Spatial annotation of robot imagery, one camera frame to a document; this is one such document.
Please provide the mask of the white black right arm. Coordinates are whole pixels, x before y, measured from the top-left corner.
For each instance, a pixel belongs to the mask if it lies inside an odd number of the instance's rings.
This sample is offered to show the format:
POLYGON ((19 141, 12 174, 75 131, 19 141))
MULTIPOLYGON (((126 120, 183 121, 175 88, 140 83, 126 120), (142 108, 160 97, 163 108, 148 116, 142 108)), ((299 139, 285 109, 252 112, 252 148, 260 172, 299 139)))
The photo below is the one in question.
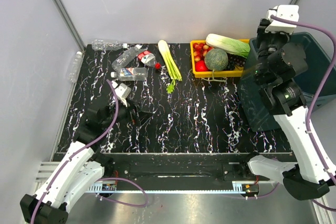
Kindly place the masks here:
POLYGON ((328 158, 310 120, 303 92, 294 78, 308 70, 301 45, 290 41, 297 22, 271 16, 257 29, 258 58, 253 76, 270 115, 285 133, 297 163, 285 163, 252 153, 239 166, 250 180, 259 175, 284 185, 297 200, 315 200, 335 184, 335 165, 328 158))

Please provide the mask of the clear bottle blue red label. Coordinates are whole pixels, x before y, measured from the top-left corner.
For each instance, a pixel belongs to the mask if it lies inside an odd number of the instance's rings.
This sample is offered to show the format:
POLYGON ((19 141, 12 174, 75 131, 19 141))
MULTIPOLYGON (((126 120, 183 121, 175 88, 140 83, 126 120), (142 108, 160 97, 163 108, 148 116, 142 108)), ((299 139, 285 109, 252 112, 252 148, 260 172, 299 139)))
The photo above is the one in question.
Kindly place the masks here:
POLYGON ((111 72, 111 78, 120 81, 146 81, 148 77, 147 68, 121 68, 111 72))

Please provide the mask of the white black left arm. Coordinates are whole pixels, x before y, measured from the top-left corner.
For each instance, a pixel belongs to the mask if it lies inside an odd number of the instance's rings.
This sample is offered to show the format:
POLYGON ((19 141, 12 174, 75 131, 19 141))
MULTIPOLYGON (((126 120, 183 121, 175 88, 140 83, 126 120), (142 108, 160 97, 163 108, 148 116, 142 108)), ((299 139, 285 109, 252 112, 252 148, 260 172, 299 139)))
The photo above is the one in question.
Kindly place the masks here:
POLYGON ((45 183, 20 201, 26 223, 66 223, 71 209, 90 186, 109 179, 114 172, 113 158, 102 154, 104 140, 116 122, 143 125, 152 113, 130 100, 116 107, 96 102, 87 108, 74 141, 45 183))

